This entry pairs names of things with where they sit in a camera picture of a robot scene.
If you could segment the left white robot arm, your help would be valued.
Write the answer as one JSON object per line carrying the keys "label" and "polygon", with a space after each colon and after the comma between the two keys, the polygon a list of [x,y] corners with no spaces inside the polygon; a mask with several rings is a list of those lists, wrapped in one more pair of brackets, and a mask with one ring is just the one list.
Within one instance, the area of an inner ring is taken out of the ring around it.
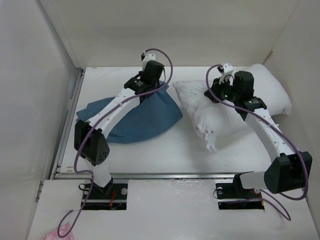
{"label": "left white robot arm", "polygon": [[110,153],[107,137],[123,117],[161,89],[164,68],[160,62],[147,61],[143,70],[130,78],[106,107],[87,121],[78,120],[75,124],[74,149],[95,176],[91,181],[94,192],[103,199],[111,195],[113,188],[113,178],[104,163]]}

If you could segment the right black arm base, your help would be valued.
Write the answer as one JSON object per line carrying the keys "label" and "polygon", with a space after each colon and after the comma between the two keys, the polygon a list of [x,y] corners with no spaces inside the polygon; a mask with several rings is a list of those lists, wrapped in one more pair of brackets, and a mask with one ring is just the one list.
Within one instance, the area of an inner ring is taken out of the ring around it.
{"label": "right black arm base", "polygon": [[236,189],[231,182],[218,182],[213,196],[219,210],[264,210],[262,194],[253,189]]}

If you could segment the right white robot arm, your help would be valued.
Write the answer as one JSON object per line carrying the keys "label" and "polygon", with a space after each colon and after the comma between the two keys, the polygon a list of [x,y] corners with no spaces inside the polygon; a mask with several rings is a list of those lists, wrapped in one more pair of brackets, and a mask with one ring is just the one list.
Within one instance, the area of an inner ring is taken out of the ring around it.
{"label": "right white robot arm", "polygon": [[209,83],[205,76],[205,96],[214,103],[235,109],[242,120],[256,133],[266,149],[271,164],[266,171],[236,174],[231,190],[243,197],[250,190],[268,190],[272,194],[299,201],[307,196],[312,156],[301,152],[272,120],[265,102],[254,95],[254,76],[248,71],[238,71]]}

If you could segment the blue pillowcase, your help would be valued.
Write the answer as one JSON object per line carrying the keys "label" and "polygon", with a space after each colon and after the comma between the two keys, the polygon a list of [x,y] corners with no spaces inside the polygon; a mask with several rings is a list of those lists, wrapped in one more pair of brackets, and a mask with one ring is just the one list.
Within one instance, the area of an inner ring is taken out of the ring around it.
{"label": "blue pillowcase", "polygon": [[183,114],[164,88],[127,113],[109,133],[112,144],[134,144],[156,138],[172,128]]}

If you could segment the white pillow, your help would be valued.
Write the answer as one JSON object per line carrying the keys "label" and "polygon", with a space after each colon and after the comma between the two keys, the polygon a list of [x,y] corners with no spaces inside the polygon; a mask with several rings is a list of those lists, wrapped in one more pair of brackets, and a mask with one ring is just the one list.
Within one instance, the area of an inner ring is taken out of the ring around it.
{"label": "white pillow", "polygon": [[[290,113],[292,103],[287,92],[264,65],[254,64],[244,70],[253,75],[254,95],[264,101],[271,116]],[[208,90],[205,80],[176,81],[173,87],[196,134],[206,142],[210,152],[218,152],[215,146],[218,138],[249,127],[235,109],[213,103],[205,96]]]}

